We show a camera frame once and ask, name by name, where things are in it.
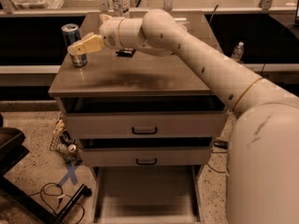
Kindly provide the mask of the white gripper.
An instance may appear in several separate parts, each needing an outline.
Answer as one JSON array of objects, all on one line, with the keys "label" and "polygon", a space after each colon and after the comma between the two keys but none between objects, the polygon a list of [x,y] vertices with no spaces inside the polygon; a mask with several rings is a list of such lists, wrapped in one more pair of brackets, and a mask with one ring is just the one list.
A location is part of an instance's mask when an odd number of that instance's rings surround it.
[{"label": "white gripper", "polygon": [[94,32],[87,33],[81,40],[67,48],[67,51],[70,51],[72,55],[82,55],[100,51],[105,45],[110,49],[121,49],[119,28],[122,17],[101,14],[99,18],[102,22],[99,27],[100,35],[95,35]]}]

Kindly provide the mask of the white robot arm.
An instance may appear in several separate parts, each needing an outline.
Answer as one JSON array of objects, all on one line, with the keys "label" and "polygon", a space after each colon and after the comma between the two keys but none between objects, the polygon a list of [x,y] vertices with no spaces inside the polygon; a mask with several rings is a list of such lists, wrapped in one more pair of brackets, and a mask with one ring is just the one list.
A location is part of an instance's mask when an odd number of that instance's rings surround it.
[{"label": "white robot arm", "polygon": [[189,34],[166,11],[100,17],[97,34],[68,47],[174,53],[237,116],[227,151],[228,224],[299,224],[299,97]]}]

